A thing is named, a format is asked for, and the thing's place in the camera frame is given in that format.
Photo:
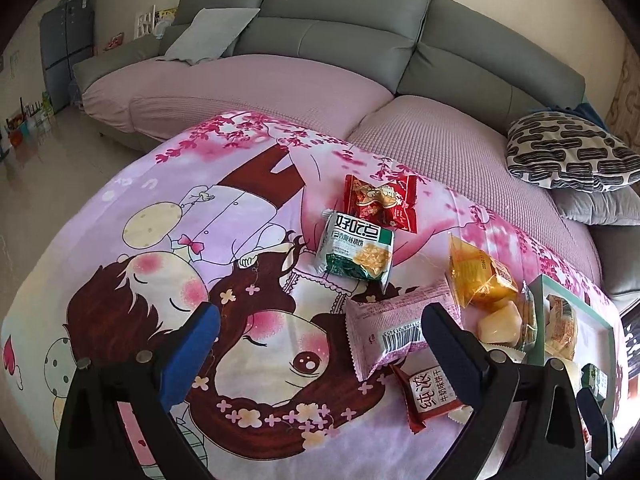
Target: pink sofa cover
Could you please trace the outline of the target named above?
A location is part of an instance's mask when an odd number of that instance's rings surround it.
[[[82,94],[84,111],[125,133],[135,132],[129,113],[129,103],[145,87],[153,87],[159,79],[171,80],[186,71],[189,65],[179,61],[159,62],[147,59],[101,77]]]
[[[348,70],[307,59],[250,55],[155,78],[136,92],[129,110],[137,132],[160,140],[234,109],[256,110],[344,139],[391,99],[382,85]]]
[[[485,124],[437,101],[402,96],[362,121],[349,140],[493,209],[600,286],[600,259],[587,226],[560,218],[545,189],[511,176],[507,141]]]

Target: biscuit package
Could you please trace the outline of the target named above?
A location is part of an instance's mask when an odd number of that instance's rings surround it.
[[[386,289],[394,234],[371,222],[333,211],[322,233],[316,269],[338,276],[380,282]]]
[[[449,278],[459,306],[475,306],[489,312],[500,310],[500,300],[515,301],[516,283],[509,269],[484,251],[451,236],[449,239]]]
[[[420,318],[430,303],[440,303],[462,327],[460,308],[453,301],[444,275],[433,286],[417,288],[389,300],[346,301],[347,335],[359,381],[371,377],[376,368],[402,359],[409,352],[427,348]]]
[[[575,309],[564,298],[549,295],[551,312],[545,330],[545,352],[554,357],[574,360],[578,342],[578,320]]]
[[[348,215],[373,224],[417,233],[415,216],[417,177],[404,176],[375,187],[353,175],[344,182]]]
[[[441,367],[427,368],[412,375],[397,366],[391,365],[391,369],[402,387],[409,428],[414,434],[426,428],[430,418],[464,406]]]

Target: patterned throw pillow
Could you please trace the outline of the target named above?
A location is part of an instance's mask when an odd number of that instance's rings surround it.
[[[525,182],[547,189],[572,187],[612,191],[640,180],[640,155],[583,118],[537,112],[513,123],[507,168]]]

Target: blanket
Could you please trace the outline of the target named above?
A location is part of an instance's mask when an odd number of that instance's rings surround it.
[[[153,350],[209,300],[220,336],[172,415],[214,478],[426,478],[461,427],[441,416],[414,436],[388,369],[357,380],[342,306],[433,283],[449,234],[518,283],[547,274],[614,326],[618,409],[626,358],[613,304],[549,248],[427,176],[417,175],[418,232],[396,232],[384,295],[316,272],[322,212],[341,208],[347,174],[384,184],[415,173],[344,140],[230,112],[169,140],[89,200],[20,288],[0,334],[10,384],[2,418],[37,471],[52,478],[76,361],[108,365]],[[465,309],[465,327],[477,317]],[[130,406],[120,412],[146,474],[162,478]]]

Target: green snack package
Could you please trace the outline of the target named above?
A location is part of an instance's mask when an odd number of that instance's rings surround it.
[[[602,405],[607,397],[608,379],[606,373],[596,365],[588,364],[582,367],[582,387],[593,392],[598,404]]]
[[[380,282],[384,292],[391,271],[393,244],[392,231],[334,211],[322,232],[316,269]]]

